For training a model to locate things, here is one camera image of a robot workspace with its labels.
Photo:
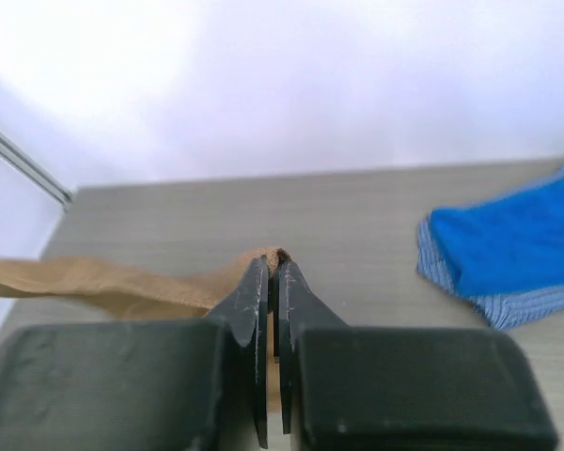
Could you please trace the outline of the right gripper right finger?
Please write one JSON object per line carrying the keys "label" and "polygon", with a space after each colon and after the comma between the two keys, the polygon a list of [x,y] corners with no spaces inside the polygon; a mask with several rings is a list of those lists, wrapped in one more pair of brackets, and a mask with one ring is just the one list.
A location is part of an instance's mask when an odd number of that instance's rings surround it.
{"label": "right gripper right finger", "polygon": [[532,367],[507,334],[351,326],[294,262],[273,283],[282,425],[293,449],[557,449]]}

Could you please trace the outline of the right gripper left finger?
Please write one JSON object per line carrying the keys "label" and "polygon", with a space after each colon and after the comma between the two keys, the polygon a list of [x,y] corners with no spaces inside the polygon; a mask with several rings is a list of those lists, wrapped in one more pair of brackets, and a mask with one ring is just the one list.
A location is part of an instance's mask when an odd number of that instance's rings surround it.
{"label": "right gripper left finger", "polygon": [[44,324],[0,347],[0,450],[260,450],[269,268],[202,318]]}

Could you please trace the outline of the brown cloth napkin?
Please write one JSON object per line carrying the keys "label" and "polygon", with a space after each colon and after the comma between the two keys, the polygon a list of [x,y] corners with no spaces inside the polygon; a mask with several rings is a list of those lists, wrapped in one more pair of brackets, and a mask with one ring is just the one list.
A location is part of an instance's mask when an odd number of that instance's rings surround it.
{"label": "brown cloth napkin", "polygon": [[190,276],[165,276],[95,257],[0,258],[0,297],[71,298],[117,319],[206,315],[236,288],[249,263],[265,257],[268,276],[290,259],[279,247],[251,249],[227,265]]}

